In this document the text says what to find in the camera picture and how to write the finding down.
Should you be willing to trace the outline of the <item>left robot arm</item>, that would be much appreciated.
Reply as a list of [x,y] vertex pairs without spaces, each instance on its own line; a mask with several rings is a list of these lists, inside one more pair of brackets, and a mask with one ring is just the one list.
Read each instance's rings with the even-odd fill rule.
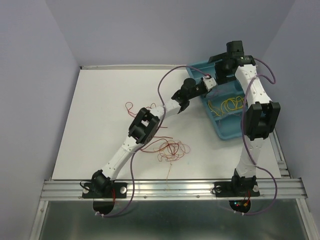
[[183,112],[191,99],[207,95],[216,85],[211,75],[203,76],[199,83],[186,78],[166,103],[152,109],[141,108],[128,128],[124,143],[107,164],[92,175],[91,189],[100,197],[108,196],[120,170],[137,150],[154,138],[163,120]]

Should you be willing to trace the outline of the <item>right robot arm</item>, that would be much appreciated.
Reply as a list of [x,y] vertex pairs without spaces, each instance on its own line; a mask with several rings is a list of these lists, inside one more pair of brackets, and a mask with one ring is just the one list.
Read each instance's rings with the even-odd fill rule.
[[256,170],[261,148],[273,132],[281,106],[267,95],[257,73],[253,56],[246,55],[240,40],[226,44],[226,52],[211,56],[218,85],[238,81],[244,92],[241,114],[243,148],[230,181],[216,181],[213,193],[218,198],[259,196]]

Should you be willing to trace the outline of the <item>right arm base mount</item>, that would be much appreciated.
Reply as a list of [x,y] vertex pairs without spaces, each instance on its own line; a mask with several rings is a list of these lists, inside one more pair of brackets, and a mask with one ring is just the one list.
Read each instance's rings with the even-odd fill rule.
[[259,197],[260,191],[255,176],[245,178],[234,175],[228,181],[216,181],[211,192],[217,198]]

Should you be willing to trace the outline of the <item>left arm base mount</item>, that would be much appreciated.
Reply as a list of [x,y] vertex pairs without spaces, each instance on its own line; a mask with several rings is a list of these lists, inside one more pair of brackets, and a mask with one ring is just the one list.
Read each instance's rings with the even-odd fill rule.
[[125,199],[127,197],[127,186],[125,182],[112,183],[105,190],[99,190],[94,187],[90,181],[81,181],[79,185],[82,187],[83,199]]

